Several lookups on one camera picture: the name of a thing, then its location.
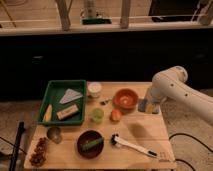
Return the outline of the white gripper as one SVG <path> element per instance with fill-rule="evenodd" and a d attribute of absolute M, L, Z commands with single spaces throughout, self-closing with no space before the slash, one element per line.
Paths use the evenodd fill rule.
<path fill-rule="evenodd" d="M 151 85 L 146 91 L 145 99 L 148 103 L 152 104 L 151 113 L 158 114 L 160 106 L 157 104 L 161 104 L 166 99 L 166 96 L 158 88 Z"/>

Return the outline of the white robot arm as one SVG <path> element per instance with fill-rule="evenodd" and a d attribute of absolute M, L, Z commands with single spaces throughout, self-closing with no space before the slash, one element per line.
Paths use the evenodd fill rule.
<path fill-rule="evenodd" d="M 187 86 L 185 84 L 187 79 L 188 73 L 181 66 L 171 67 L 156 73 L 145 94 L 147 103 L 156 105 L 162 103 L 165 98 L 171 98 L 183 103 L 213 126 L 213 97 Z"/>

